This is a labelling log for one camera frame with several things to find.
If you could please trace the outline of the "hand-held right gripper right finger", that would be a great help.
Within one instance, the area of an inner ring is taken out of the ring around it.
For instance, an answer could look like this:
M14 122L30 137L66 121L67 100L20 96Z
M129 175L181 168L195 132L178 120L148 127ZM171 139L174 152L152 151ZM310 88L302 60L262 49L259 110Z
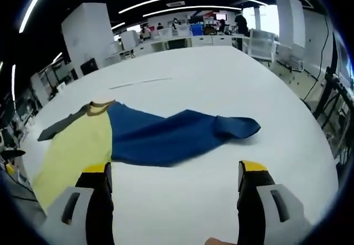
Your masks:
M238 244L300 244L312 225L303 203L260 163L238 166Z

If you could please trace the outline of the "person's right hand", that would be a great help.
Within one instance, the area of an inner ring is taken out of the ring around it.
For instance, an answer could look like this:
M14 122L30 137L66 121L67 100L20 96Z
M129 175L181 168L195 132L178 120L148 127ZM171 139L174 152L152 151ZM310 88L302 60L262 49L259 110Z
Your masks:
M228 245L227 242L221 241L219 239L210 237L206 242L205 245Z

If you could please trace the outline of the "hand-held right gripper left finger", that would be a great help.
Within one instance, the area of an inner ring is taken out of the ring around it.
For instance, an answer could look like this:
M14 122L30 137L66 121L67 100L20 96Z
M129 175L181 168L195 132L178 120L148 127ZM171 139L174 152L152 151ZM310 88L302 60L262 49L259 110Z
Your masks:
M48 244L114 244L111 163L86 168L48 207L38 229Z

